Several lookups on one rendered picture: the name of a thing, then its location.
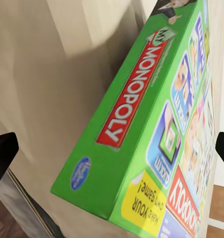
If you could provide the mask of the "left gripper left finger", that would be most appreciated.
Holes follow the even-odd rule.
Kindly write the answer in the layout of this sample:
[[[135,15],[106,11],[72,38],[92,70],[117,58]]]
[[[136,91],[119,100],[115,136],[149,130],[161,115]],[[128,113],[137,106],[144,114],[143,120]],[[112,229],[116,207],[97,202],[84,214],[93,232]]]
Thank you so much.
[[[0,180],[19,151],[15,132],[0,135]]]

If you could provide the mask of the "board game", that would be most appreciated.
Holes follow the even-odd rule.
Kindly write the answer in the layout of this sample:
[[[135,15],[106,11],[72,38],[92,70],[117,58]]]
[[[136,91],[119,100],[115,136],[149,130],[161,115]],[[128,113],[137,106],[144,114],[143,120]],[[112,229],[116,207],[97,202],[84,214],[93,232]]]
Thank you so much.
[[[208,0],[158,0],[49,191],[139,238],[199,238],[215,132]]]

